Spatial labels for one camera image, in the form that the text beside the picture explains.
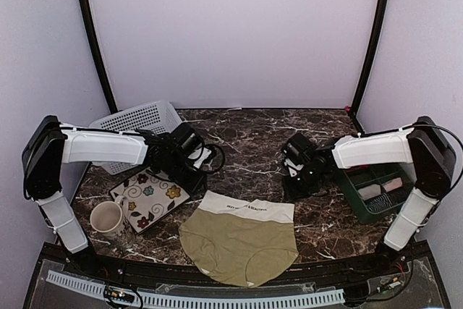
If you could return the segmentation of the pink white underwear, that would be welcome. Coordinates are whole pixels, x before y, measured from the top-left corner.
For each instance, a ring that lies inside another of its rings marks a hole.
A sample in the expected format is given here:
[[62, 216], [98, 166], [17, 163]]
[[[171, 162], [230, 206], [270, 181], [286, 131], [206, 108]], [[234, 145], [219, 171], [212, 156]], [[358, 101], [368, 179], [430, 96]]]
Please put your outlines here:
[[394, 179], [391, 179], [391, 180], [383, 183], [382, 186], [383, 186], [383, 189], [386, 192], [391, 192], [393, 190], [396, 190], [396, 189], [399, 189], [400, 187], [402, 187], [403, 182], [402, 182], [401, 177], [396, 177]]

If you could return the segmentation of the olive green cloth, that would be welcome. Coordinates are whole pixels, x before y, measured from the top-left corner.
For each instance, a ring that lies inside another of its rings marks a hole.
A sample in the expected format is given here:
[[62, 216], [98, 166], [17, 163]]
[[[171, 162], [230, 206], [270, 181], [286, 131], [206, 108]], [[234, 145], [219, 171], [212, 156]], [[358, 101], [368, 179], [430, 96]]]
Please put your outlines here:
[[275, 279], [299, 255], [294, 204], [247, 202], [212, 191], [180, 226], [179, 240], [203, 274], [238, 287]]

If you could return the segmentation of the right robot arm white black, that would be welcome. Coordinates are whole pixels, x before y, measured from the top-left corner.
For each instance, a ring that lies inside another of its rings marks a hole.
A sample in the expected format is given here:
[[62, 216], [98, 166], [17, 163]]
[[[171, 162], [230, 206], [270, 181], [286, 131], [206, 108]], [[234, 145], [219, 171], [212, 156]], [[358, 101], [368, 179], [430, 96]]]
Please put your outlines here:
[[412, 166], [415, 181], [408, 190], [384, 192], [371, 200], [374, 204], [401, 206], [369, 261], [370, 271], [383, 276], [396, 265], [401, 251], [461, 180], [454, 176], [456, 153], [446, 139], [452, 134], [428, 116], [404, 127], [344, 135], [320, 145], [298, 132], [281, 148], [289, 171], [282, 179], [285, 198], [296, 201], [310, 197], [318, 191], [321, 177], [336, 170], [383, 164]]

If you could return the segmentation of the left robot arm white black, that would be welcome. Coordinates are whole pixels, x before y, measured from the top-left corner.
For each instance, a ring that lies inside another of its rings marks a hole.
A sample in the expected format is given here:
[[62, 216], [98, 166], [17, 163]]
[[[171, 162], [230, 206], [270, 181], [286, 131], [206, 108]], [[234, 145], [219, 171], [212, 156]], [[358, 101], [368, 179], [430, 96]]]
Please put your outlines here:
[[181, 123], [172, 132], [156, 134], [142, 129], [76, 127], [48, 115], [22, 152], [22, 191], [26, 200], [38, 205], [74, 267], [86, 277], [95, 277], [102, 271], [102, 262], [64, 197], [60, 182], [62, 165], [98, 162], [145, 166], [154, 174], [163, 173], [168, 181], [178, 184], [189, 195], [195, 195], [206, 188], [207, 177], [220, 170], [196, 167], [202, 155], [192, 157], [195, 151], [209, 151], [209, 160], [225, 156], [221, 146], [205, 143], [188, 122]]

